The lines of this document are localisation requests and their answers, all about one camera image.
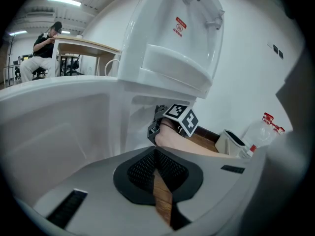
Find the white wall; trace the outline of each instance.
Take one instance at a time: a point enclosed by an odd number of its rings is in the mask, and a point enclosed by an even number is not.
[[[220,0],[224,37],[213,86],[195,111],[200,125],[215,133],[224,129],[242,136],[251,122],[268,112],[275,124],[291,123],[275,93],[303,49],[304,39],[282,10],[269,0]],[[267,46],[275,44],[282,60]]]
[[[138,2],[139,0],[113,1],[87,26],[82,33],[83,38],[121,50],[126,28]],[[84,56],[81,73],[94,74],[95,61],[96,58]]]
[[[21,39],[16,39],[13,41],[12,50],[11,50],[11,58],[10,58],[10,65],[13,65],[13,61],[18,60],[18,56],[28,55],[32,54],[33,52],[33,45],[35,41],[37,40],[37,37],[25,37]],[[6,66],[8,66],[9,63],[9,57],[6,60]],[[10,78],[12,78],[12,69],[13,69],[13,76],[15,76],[14,68],[10,68]]]

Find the black mesh pad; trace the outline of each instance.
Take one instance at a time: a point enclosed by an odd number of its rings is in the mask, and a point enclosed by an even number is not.
[[[203,181],[203,172],[199,166],[152,146],[117,167],[114,185],[131,202],[154,206],[155,169],[172,192],[174,203],[192,198]]]

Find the black cap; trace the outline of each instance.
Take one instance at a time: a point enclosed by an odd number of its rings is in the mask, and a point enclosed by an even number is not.
[[[63,25],[61,24],[61,22],[57,21],[53,24],[53,26],[51,26],[51,28],[53,28],[58,33],[61,33],[61,31],[63,30]]]

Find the wooden tabletop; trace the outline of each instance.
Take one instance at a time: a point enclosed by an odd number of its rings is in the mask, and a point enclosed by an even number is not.
[[[120,50],[117,50],[113,47],[110,47],[110,46],[107,46],[107,45],[102,45],[102,44],[99,44],[99,43],[96,43],[96,42],[92,42],[92,41],[89,41],[89,40],[85,40],[85,39],[82,39],[82,38],[77,38],[77,37],[68,37],[68,36],[54,36],[55,39],[64,39],[64,40],[73,40],[73,41],[77,41],[78,43],[79,42],[82,42],[82,43],[89,43],[89,44],[94,44],[94,45],[97,45],[99,47],[103,47],[103,48],[108,48],[108,49],[111,49],[115,52],[120,52]]]

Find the white cable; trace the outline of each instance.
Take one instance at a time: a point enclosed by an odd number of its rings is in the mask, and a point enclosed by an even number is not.
[[[120,63],[119,59],[112,59],[112,60],[108,61],[107,64],[105,65],[105,68],[104,68],[105,76],[107,76],[107,73],[106,73],[107,66],[113,61],[118,61],[118,63]]]

